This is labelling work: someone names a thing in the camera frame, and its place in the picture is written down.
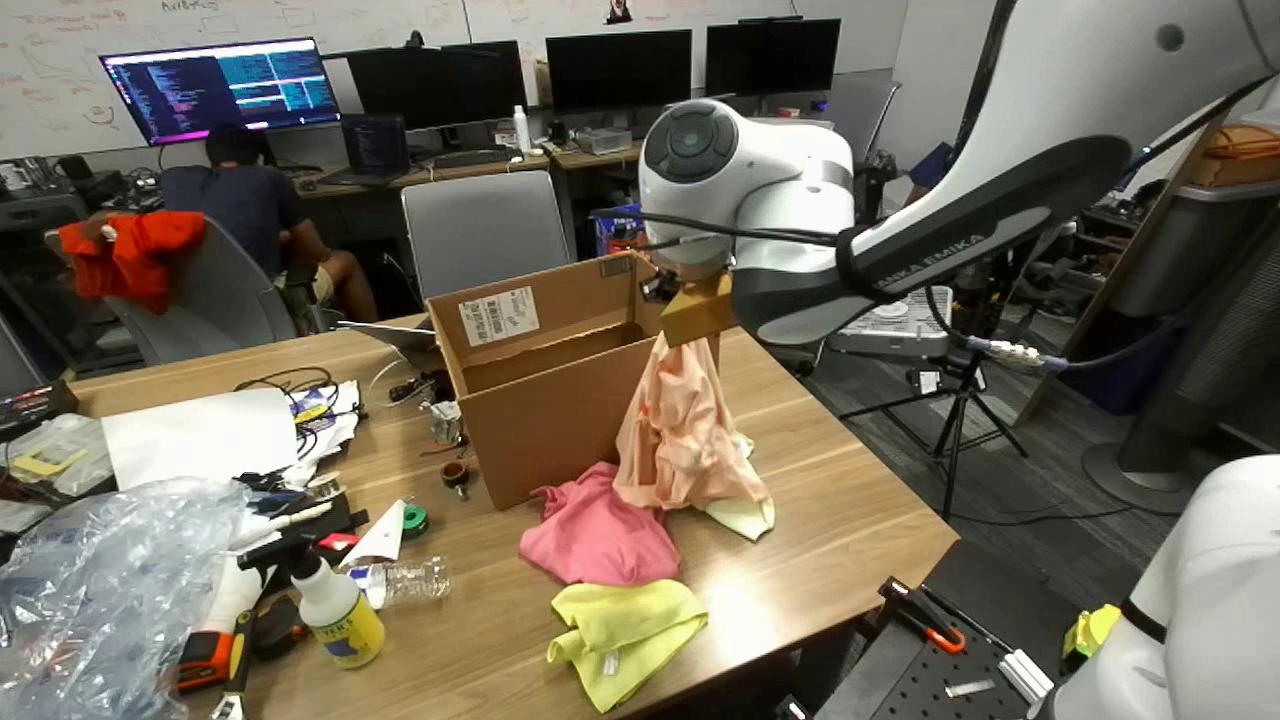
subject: computer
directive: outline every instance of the computer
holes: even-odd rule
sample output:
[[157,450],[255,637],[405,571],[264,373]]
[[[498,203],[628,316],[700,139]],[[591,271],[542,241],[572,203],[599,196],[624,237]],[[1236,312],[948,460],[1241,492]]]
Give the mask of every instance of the computer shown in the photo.
[[377,46],[348,54],[365,112],[405,127],[485,122],[522,102],[514,40],[456,46]]
[[384,183],[411,167],[405,114],[342,114],[342,142],[357,183]]
[[553,34],[553,106],[599,112],[689,101],[692,31]]
[[340,119],[308,34],[111,51],[100,62],[151,146],[196,142],[222,122],[267,133]]
[[839,20],[745,20],[709,29],[702,91],[826,91]]

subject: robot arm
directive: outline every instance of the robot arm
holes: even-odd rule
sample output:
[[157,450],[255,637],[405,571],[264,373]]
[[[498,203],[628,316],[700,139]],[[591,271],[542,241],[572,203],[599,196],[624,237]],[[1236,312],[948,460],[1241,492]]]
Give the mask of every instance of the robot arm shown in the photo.
[[[987,101],[938,187],[826,248],[741,241],[735,316],[767,345],[816,345],[875,294],[902,294],[1085,212],[1159,133],[1276,72],[1276,0],[1019,0]],[[837,212],[846,146],[816,137],[711,101],[671,102],[643,139],[640,208],[731,227],[852,227],[852,201]]]

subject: red clothing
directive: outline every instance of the red clothing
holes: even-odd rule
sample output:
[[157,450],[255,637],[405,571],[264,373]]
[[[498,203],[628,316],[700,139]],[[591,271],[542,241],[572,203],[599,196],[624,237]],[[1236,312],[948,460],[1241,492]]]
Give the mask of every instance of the red clothing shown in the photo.
[[542,488],[542,522],[521,534],[521,557],[564,585],[651,585],[679,569],[679,550],[651,506],[610,492],[610,462]]
[[177,263],[201,248],[201,212],[111,212],[55,227],[72,263],[75,293],[87,301],[120,294],[151,312],[169,306]]

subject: pink cloth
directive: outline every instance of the pink cloth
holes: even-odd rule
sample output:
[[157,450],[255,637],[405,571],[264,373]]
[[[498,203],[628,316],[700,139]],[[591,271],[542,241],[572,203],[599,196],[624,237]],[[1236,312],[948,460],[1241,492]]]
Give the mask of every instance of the pink cloth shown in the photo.
[[610,492],[610,462],[542,488],[542,520],[521,534],[521,557],[564,585],[651,585],[679,569],[669,526]]
[[617,433],[610,488],[635,506],[702,506],[725,494],[767,501],[747,450],[731,438],[709,341],[651,345],[640,387]]

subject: box label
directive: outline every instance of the box label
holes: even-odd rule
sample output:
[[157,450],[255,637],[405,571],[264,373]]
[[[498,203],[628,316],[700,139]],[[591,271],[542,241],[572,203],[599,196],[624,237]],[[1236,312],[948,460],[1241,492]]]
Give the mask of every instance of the box label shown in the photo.
[[456,312],[463,319],[463,332],[469,332],[473,348],[485,348],[485,345],[496,345],[496,341],[511,341],[511,336],[527,336],[527,332],[541,327],[527,283],[496,293],[496,294],[463,301],[463,303],[456,303]]

